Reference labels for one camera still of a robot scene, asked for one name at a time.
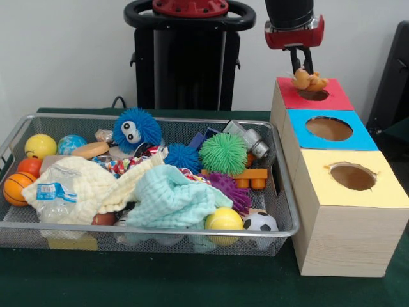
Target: shape sorter box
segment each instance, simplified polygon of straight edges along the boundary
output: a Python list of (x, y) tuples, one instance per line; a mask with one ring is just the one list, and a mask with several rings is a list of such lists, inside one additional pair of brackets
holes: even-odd
[(273, 104), (270, 122), (277, 127), (281, 137), (284, 128), (284, 121), (287, 117), (288, 109), (322, 109), (322, 110), (342, 110), (353, 111), (348, 97), (343, 91), (337, 79), (330, 79), (328, 86), (321, 91), (328, 96), (317, 94), (303, 98), (306, 92), (298, 91), (291, 83), (291, 78), (277, 78), (274, 88)]
[(301, 275), (382, 277), (409, 198), (379, 151), (301, 149), (294, 181)]
[(301, 148), (322, 150), (378, 150), (355, 111), (287, 110), (281, 136), (291, 182)]

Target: mint green washcloth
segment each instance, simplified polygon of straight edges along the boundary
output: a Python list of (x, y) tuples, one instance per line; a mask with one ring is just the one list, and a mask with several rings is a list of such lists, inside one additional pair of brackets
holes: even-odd
[(203, 224), (216, 208), (233, 206), (220, 190), (185, 177), (175, 166), (147, 171), (135, 188), (139, 200), (129, 212), (127, 226), (188, 228)]

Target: yellow smiley ball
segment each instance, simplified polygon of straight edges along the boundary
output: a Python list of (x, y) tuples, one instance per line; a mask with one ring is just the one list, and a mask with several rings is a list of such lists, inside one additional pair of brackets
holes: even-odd
[(46, 134), (35, 134), (27, 140), (24, 151), (29, 158), (44, 159), (57, 153), (57, 143)]
[[(207, 217), (205, 227), (212, 230), (243, 230), (243, 221), (233, 209), (218, 208)], [(238, 237), (211, 236), (209, 239), (217, 245), (227, 246), (236, 243)]]

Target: spiky ball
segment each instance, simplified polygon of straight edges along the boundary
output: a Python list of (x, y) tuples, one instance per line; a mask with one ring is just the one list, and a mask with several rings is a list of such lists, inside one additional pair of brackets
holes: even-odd
[(222, 191), (224, 195), (233, 201), (233, 210), (241, 216), (249, 213), (251, 207), (249, 189), (238, 188), (234, 179), (225, 174), (211, 173), (204, 177), (210, 180), (212, 186)]
[(112, 138), (120, 150), (131, 154), (142, 143), (160, 145), (162, 131), (151, 114), (135, 107), (122, 113), (116, 120)]
[(210, 173), (230, 176), (244, 172), (247, 148), (244, 140), (235, 134), (218, 133), (205, 141), (200, 149), (200, 159)]
[(164, 160), (166, 164), (177, 168), (188, 168), (195, 175), (200, 172), (199, 153), (193, 148), (183, 144), (170, 144), (167, 149), (169, 153)]

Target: orange ball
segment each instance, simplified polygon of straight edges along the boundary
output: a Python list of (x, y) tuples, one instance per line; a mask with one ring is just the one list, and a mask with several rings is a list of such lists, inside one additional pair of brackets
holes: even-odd
[(25, 158), (17, 166), (17, 171), (23, 171), (24, 173), (30, 173), (34, 177), (40, 177), (40, 168), (43, 161), (39, 158)]
[(21, 195), (21, 191), (34, 181), (36, 181), (36, 177), (30, 173), (19, 172), (12, 174), (4, 182), (4, 198), (6, 198), (6, 201), (8, 201), (10, 204), (16, 207), (24, 207), (28, 205), (23, 195)]

